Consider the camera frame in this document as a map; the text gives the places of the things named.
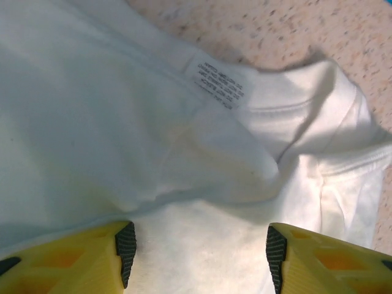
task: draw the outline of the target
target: white fabric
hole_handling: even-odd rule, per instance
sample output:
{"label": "white fabric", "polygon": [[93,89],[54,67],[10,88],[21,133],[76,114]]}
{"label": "white fabric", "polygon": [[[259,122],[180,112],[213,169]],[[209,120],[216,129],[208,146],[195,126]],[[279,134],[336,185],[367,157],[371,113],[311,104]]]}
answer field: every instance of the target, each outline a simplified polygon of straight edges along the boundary
{"label": "white fabric", "polygon": [[391,137],[335,63],[216,61],[252,85],[229,111],[122,0],[3,0],[0,28],[0,257],[131,219],[126,293],[270,294],[270,222],[370,246]]}

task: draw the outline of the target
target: countertop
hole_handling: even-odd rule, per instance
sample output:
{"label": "countertop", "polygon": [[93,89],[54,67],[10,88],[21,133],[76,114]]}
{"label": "countertop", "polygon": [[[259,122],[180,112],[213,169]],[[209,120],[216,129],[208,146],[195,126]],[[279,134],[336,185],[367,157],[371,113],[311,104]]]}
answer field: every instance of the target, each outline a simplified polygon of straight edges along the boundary
{"label": "countertop", "polygon": [[[214,57],[262,69],[333,58],[392,130],[392,6],[384,0],[128,0],[152,23]],[[392,255],[392,168],[374,249]]]}

